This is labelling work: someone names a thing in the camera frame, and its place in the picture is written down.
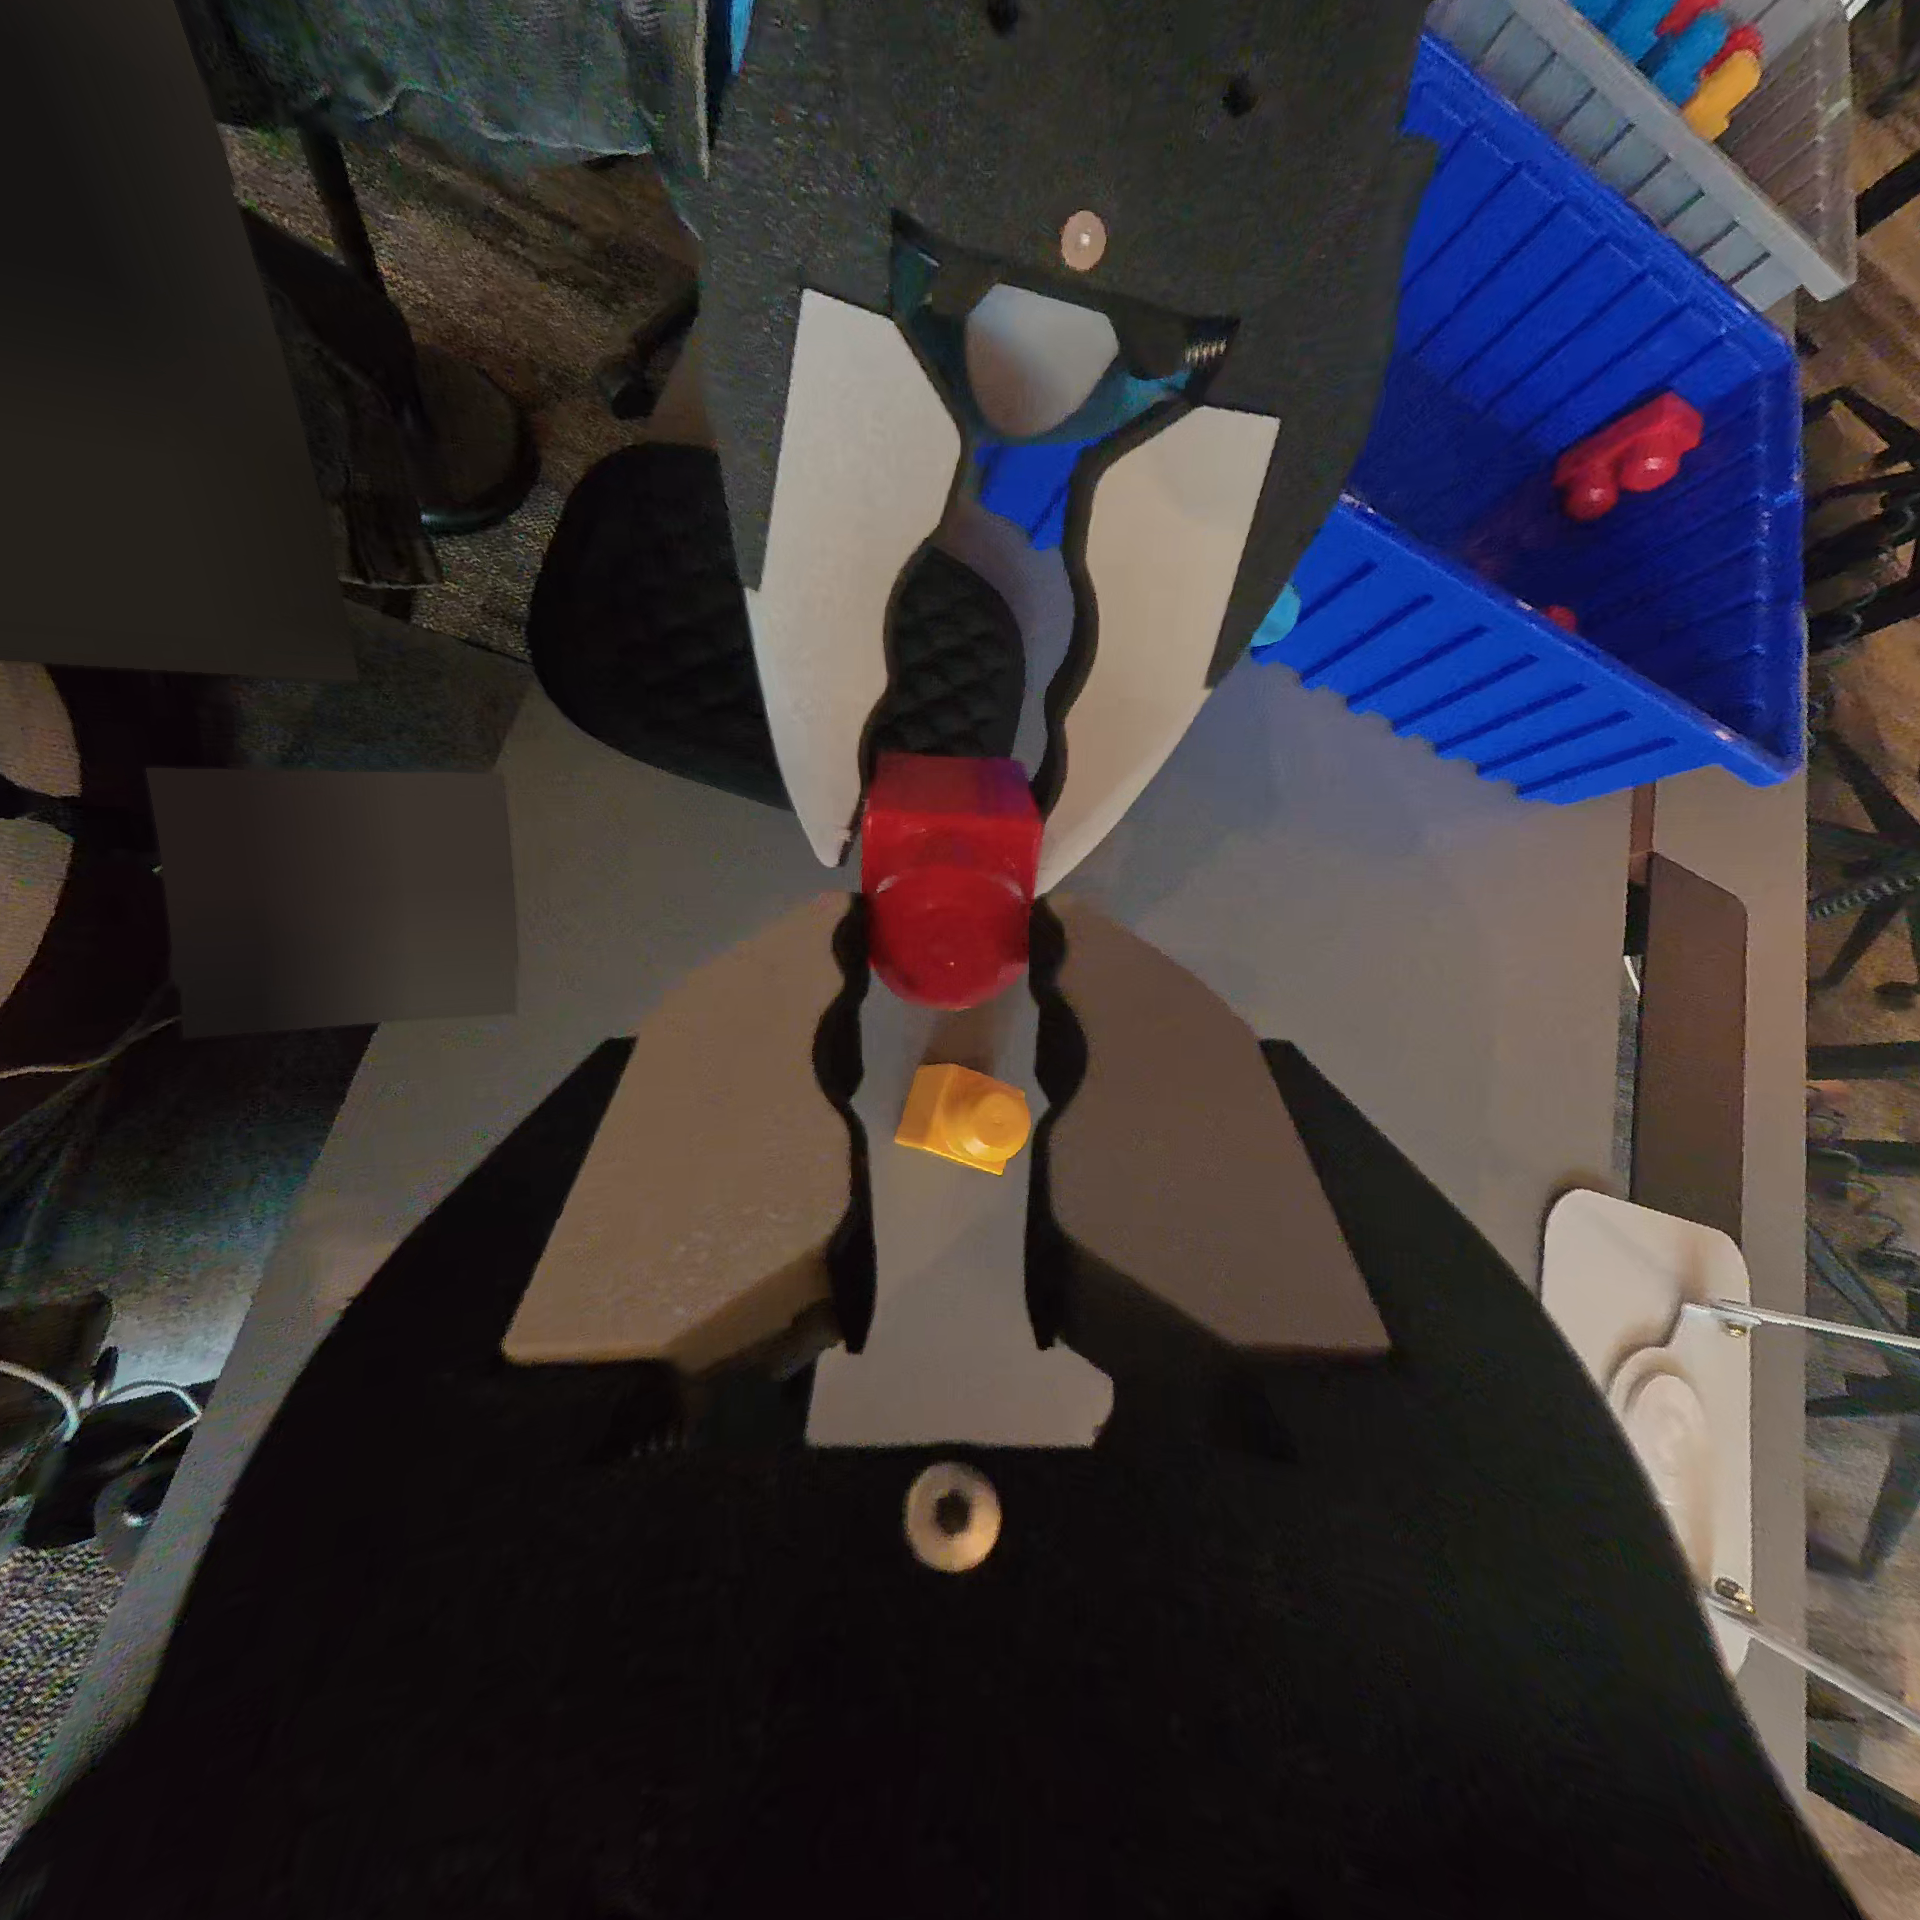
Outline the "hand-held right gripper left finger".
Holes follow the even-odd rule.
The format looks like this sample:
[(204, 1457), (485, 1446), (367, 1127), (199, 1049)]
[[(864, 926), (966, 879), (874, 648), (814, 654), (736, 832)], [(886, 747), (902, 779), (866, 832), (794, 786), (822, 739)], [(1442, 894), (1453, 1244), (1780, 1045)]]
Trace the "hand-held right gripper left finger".
[(794, 1335), (866, 1335), (850, 904), (786, 904), (636, 1022), (502, 1328), (510, 1367), (721, 1373)]

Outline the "row of colourful toy blocks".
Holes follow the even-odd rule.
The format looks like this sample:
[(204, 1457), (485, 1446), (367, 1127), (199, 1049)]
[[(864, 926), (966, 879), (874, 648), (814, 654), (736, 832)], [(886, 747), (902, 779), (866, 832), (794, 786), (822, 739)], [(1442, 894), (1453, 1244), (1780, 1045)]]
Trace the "row of colourful toy blocks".
[(1764, 76), (1764, 35), (1719, 0), (1566, 0), (1677, 117), (1725, 137)]

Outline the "black textured wrist rest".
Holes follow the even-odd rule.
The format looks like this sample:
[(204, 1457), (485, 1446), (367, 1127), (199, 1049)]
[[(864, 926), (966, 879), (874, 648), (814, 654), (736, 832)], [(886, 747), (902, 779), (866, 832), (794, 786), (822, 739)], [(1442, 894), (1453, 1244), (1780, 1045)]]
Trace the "black textured wrist rest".
[[(923, 545), (890, 598), (890, 648), (874, 753), (1017, 753), (1021, 622), (971, 561)], [(786, 809), (716, 447), (621, 447), (568, 489), (528, 654), (608, 753)]]

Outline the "person's leg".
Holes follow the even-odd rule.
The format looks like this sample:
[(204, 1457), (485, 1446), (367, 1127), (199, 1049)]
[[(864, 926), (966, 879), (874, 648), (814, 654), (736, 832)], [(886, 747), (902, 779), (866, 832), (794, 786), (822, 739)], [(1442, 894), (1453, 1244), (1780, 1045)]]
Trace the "person's leg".
[(502, 161), (706, 168), (755, 0), (209, 0), (180, 4), (273, 117)]

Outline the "red two-stud building block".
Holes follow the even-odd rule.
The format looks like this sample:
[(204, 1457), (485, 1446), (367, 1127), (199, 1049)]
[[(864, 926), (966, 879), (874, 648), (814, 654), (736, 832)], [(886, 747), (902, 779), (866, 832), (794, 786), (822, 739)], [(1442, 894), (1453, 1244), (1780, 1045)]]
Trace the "red two-stud building block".
[(1689, 395), (1650, 395), (1643, 408), (1560, 447), (1550, 484), (1560, 520), (1588, 523), (1617, 495), (1663, 489), (1691, 447), (1702, 447), (1702, 408)]

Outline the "blue plastic bin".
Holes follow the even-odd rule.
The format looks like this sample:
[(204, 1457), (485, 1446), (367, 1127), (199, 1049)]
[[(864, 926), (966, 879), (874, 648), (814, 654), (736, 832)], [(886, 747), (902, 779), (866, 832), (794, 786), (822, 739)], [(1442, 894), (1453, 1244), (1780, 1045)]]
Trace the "blue plastic bin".
[[(1399, 123), (1441, 146), (1393, 366), (1297, 622), (1297, 684), (1515, 786), (1588, 801), (1801, 765), (1801, 377), (1788, 335), (1422, 35)], [(1689, 466), (1574, 523), (1554, 451), (1689, 395)]]

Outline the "grey plastic bin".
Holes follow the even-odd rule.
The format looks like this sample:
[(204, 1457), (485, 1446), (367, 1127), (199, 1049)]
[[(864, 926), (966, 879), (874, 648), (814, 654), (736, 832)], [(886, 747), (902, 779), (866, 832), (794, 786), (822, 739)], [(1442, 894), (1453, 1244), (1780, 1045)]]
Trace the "grey plastic bin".
[(1515, 117), (1612, 184), (1747, 304), (1857, 282), (1857, 40), (1842, 0), (1725, 4), (1762, 28), (1762, 85), (1725, 137), (1560, 0), (1441, 0), (1442, 35)]

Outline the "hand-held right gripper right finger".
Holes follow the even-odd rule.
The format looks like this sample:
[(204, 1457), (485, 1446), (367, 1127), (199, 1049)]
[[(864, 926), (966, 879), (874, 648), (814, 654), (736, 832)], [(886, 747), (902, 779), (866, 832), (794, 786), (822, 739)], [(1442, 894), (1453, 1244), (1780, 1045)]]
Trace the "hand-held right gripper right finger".
[(1246, 1356), (1384, 1356), (1265, 1033), (1082, 894), (1039, 914), (1030, 1002), (1030, 1302), (1108, 1270)]

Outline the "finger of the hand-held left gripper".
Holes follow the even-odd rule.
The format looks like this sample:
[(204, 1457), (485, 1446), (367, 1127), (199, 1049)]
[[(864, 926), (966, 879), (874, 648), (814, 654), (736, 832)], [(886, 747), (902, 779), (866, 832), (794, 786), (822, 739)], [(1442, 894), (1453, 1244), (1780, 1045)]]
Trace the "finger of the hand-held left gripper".
[(1165, 765), (1210, 691), (1277, 415), (1156, 404), (1066, 484), (1066, 654), (1042, 684), (1039, 892), (1059, 892)]
[(966, 431), (890, 310), (806, 292), (755, 654), (786, 809), (822, 865), (864, 814), (864, 739), (890, 684), (890, 598), (935, 537)]

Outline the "orange building block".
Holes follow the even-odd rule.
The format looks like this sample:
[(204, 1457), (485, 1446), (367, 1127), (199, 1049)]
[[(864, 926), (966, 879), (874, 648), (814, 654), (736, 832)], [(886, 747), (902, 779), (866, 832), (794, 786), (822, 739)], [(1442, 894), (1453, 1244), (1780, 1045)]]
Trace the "orange building block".
[(1030, 1097), (981, 1062), (935, 1061), (902, 1086), (901, 1146), (1006, 1177), (1006, 1158), (1030, 1146)]

